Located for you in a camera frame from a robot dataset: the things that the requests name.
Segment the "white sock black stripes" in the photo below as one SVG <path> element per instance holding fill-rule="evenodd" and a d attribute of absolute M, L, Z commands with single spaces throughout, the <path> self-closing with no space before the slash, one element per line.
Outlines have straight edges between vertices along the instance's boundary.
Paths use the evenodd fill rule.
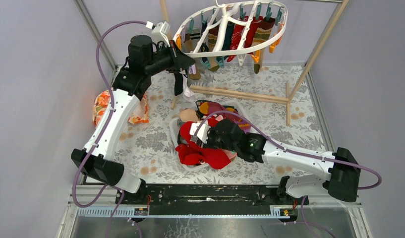
<path fill-rule="evenodd" d="M 196 96 L 195 93 L 190 89 L 191 82 L 187 78 L 185 74 L 182 75 L 183 78 L 183 83 L 182 83 L 182 96 L 183 98 L 188 101 L 188 102 L 195 102 L 196 101 Z"/>

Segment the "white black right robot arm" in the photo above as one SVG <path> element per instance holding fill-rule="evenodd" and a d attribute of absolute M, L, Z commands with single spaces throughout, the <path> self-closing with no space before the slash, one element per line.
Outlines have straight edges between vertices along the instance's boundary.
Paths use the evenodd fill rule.
<path fill-rule="evenodd" d="M 283 204 L 326 193 L 343 202 L 357 200 L 360 168 L 346 148 L 320 152 L 290 146 L 260 133 L 244 132 L 229 119 L 215 126 L 197 123 L 190 134 L 202 148 L 229 150 L 247 162 L 290 166 L 307 172 L 306 176 L 281 179 L 276 197 Z"/>

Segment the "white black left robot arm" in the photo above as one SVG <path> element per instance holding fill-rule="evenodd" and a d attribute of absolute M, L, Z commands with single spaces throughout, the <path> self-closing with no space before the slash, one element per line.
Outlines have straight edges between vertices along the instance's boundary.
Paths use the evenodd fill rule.
<path fill-rule="evenodd" d="M 166 71 L 181 85 L 181 72 L 195 64 L 175 41 L 154 43 L 151 37 L 137 35 L 128 45 L 126 66 L 122 67 L 111 86 L 110 99 L 95 132 L 82 149 L 74 149 L 71 159 L 81 173 L 107 185 L 127 191 L 135 204 L 144 201 L 146 191 L 142 179 L 132 175 L 125 166 L 115 162 L 115 149 L 132 112 L 138 108 L 152 76 Z"/>

